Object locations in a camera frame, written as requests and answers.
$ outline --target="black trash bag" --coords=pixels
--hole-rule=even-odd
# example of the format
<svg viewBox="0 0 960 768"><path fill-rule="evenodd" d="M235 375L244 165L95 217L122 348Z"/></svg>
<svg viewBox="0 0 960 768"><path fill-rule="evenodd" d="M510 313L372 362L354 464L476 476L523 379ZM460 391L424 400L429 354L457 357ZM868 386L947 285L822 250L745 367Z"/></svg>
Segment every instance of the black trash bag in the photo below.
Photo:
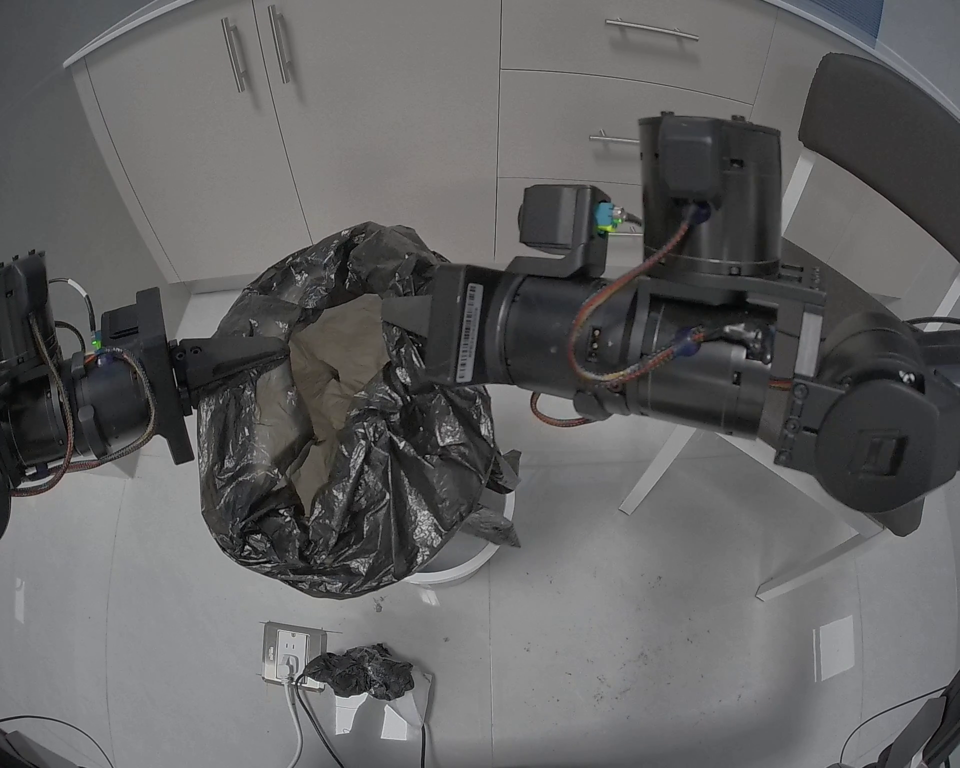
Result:
<svg viewBox="0 0 960 768"><path fill-rule="evenodd" d="M413 690L414 665L397 661L383 643L350 648L342 654L320 654L303 667L303 674L330 686L337 696L369 693L392 702Z"/></svg>
<svg viewBox="0 0 960 768"><path fill-rule="evenodd" d="M366 295L429 294L444 262L412 229L345 229L258 277L215 336L297 342L324 312ZM297 481L329 445L318 445L314 429L325 415L299 391L290 360L238 374L198 409L201 505L214 539L240 565L315 596L352 597L404 579L468 519L476 535L516 542L512 524L480 504L488 484L503 493L517 482L493 439L486 388L427 382L422 340L376 323L386 364L355 396L325 368L324 385L340 388L331 401L343 424L320 458L325 481L309 491Z"/></svg>

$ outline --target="floor outlet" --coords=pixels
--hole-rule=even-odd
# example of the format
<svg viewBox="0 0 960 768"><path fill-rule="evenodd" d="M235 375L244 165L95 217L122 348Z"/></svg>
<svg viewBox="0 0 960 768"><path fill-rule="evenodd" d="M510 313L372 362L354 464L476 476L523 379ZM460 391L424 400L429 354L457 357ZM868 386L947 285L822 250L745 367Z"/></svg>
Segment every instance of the floor outlet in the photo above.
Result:
<svg viewBox="0 0 960 768"><path fill-rule="evenodd" d="M306 664L326 650L326 632L292 624L267 622L263 627L263 679L283 684L285 666L292 667L299 677ZM324 686L306 678L301 687L321 690Z"/></svg>

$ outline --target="outlet cover plate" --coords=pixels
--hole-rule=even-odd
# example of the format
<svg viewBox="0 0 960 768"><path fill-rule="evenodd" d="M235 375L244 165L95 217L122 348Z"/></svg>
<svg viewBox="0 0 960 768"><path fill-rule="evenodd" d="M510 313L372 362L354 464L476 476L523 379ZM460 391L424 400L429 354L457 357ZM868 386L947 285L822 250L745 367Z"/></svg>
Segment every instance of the outlet cover plate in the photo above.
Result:
<svg viewBox="0 0 960 768"><path fill-rule="evenodd" d="M268 621L263 625L262 676L264 681L276 685L283 685L283 679L279 677L276 671L276 666L280 663L280 659L283 656L281 648L285 642L294 642L300 647L301 639L305 641L306 652L304 655L307 661L316 658L326 651L326 632L324 632L324 630L298 627L294 624L279 624L275 621ZM318 683L312 678L306 678L300 684L300 687L307 688L308 690L323 690L324 684Z"/></svg>

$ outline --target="metal handle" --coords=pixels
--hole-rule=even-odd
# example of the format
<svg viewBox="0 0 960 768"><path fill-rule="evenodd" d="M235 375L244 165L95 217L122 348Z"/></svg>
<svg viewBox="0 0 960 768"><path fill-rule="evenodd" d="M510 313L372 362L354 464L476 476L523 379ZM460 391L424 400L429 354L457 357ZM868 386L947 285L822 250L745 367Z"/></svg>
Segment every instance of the metal handle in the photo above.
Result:
<svg viewBox="0 0 960 768"><path fill-rule="evenodd" d="M230 20L225 16L220 19L220 26L224 28L224 42L227 44L227 53L230 54L230 68L237 83L237 93L243 93L247 90L247 70L240 68L240 58L237 56L236 41L233 38L237 34L237 28L230 24Z"/></svg>
<svg viewBox="0 0 960 768"><path fill-rule="evenodd" d="M290 82L290 58L287 56L286 46L283 44L283 34L280 25L284 23L283 14L277 12L276 6L267 6L267 15L270 17L270 34L274 36L276 48L276 64L280 67L280 80Z"/></svg>
<svg viewBox="0 0 960 768"><path fill-rule="evenodd" d="M602 128L600 133L595 133L590 137L590 141L606 141L608 144L639 144L638 138L622 138L621 136L607 136L607 132Z"/></svg>
<svg viewBox="0 0 960 768"><path fill-rule="evenodd" d="M626 27L630 30L643 30L644 32L657 32L661 35L672 35L673 37L682 37L684 40L693 40L694 42L699 42L699 35L692 35L689 32L681 32L678 29L667 29L666 27L651 27L649 24L635 24L632 21L624 21L622 18L609 18L604 24L609 24L611 27Z"/></svg>

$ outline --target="barcode label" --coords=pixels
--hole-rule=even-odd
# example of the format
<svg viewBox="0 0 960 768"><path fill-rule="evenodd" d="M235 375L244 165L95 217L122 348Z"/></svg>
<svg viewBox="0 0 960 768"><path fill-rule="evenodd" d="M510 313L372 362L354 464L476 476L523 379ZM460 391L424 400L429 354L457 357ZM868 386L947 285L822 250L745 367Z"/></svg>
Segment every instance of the barcode label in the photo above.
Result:
<svg viewBox="0 0 960 768"><path fill-rule="evenodd" d="M467 285L464 299L464 324L460 328L460 351L457 353L457 383L465 384L473 378L473 360L480 336L480 310L483 309L483 286L472 282Z"/></svg>

